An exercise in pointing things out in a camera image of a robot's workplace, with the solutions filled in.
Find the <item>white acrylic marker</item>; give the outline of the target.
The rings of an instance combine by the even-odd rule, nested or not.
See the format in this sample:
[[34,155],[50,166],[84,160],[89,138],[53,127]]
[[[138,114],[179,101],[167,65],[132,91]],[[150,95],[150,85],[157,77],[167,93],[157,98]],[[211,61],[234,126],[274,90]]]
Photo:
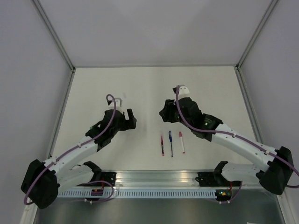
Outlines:
[[180,143],[181,143],[181,147],[182,147],[182,153],[185,154],[185,146],[184,146],[183,138],[180,138]]

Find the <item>left aluminium frame post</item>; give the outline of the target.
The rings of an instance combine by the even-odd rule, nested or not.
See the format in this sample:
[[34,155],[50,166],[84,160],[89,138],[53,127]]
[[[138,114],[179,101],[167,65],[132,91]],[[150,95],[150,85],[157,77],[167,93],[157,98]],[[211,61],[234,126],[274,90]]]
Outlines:
[[64,61],[66,62],[67,66],[69,67],[69,69],[71,70],[71,72],[75,71],[75,66],[72,63],[70,57],[68,56],[65,47],[63,46],[54,26],[52,25],[45,9],[43,8],[41,2],[39,0],[31,0],[31,3],[33,4],[33,6],[35,7],[35,9],[37,10],[41,20],[43,21],[44,25],[46,26],[51,38],[53,39],[56,47],[58,48],[59,53],[61,54],[62,58],[64,59]]

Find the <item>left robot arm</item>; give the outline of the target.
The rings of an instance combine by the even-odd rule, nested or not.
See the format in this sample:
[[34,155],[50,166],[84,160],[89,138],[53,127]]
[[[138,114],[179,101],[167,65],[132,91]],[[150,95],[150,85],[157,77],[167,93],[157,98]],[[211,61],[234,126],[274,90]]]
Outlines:
[[127,109],[127,113],[128,118],[118,110],[106,110],[103,119],[93,125],[74,147],[58,157],[45,161],[33,160],[21,184],[25,194],[24,204],[34,203],[44,209],[67,189],[85,183],[98,185],[102,175],[96,164],[87,161],[78,169],[74,166],[110,144],[119,131],[134,130],[137,120],[132,109]]

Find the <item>blue ballpoint pen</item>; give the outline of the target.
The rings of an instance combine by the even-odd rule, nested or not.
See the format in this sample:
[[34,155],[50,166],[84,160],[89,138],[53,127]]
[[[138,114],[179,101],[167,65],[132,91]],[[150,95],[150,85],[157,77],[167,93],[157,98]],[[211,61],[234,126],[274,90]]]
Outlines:
[[173,158],[174,155],[173,155],[173,146],[172,146],[172,134],[171,134],[171,130],[168,131],[168,136],[169,136],[170,147],[171,147],[171,158]]

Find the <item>aluminium frame post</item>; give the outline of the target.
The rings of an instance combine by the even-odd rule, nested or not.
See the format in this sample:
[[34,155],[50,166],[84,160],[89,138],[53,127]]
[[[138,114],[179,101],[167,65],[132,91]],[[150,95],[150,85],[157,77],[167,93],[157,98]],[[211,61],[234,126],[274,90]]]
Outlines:
[[239,70],[241,66],[244,64],[245,59],[247,58],[248,54],[250,53],[251,49],[253,48],[255,42],[257,41],[259,35],[261,34],[262,30],[264,29],[267,21],[269,20],[271,14],[273,13],[275,7],[279,3],[279,0],[271,0],[268,7],[266,8],[261,20],[259,21],[253,35],[251,36],[245,50],[243,51],[240,59],[238,60],[235,68]]
[[35,7],[35,9],[37,10],[41,20],[43,21],[44,25],[46,26],[51,38],[53,39],[56,47],[58,48],[59,53],[61,54],[62,58],[64,59],[64,61],[66,62],[67,66],[69,67],[69,69],[71,70],[71,72],[75,71],[75,66],[72,63],[70,57],[68,56],[65,47],[63,46],[54,26],[52,25],[45,9],[43,8],[41,2],[39,0],[31,0],[31,3],[33,4],[33,6]]

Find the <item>red pink pen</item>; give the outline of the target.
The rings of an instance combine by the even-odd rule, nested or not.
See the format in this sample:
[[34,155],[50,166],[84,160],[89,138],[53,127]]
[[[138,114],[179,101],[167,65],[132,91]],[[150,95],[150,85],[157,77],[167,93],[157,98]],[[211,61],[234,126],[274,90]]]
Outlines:
[[163,136],[162,135],[160,135],[160,140],[161,140],[162,156],[165,156],[165,153],[164,153],[164,140],[163,140]]

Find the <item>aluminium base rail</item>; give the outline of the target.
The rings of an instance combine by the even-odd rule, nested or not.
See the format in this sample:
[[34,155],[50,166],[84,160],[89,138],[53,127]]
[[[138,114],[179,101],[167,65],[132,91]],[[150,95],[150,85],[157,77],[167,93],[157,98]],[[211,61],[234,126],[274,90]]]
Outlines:
[[104,180],[119,187],[216,187],[210,170],[114,170]]

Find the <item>right aluminium frame post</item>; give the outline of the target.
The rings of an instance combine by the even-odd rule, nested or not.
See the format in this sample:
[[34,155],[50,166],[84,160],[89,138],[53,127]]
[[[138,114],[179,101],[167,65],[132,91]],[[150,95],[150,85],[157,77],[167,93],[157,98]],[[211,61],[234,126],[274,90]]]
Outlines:
[[243,51],[240,59],[238,60],[235,68],[239,70],[241,66],[244,64],[245,59],[247,58],[248,54],[250,53],[251,49],[253,48],[255,42],[257,41],[259,35],[261,34],[262,30],[264,29],[267,21],[269,20],[271,14],[273,13],[275,7],[279,3],[279,0],[271,0],[268,7],[266,8],[261,20],[259,21],[253,35],[251,36],[245,50]]

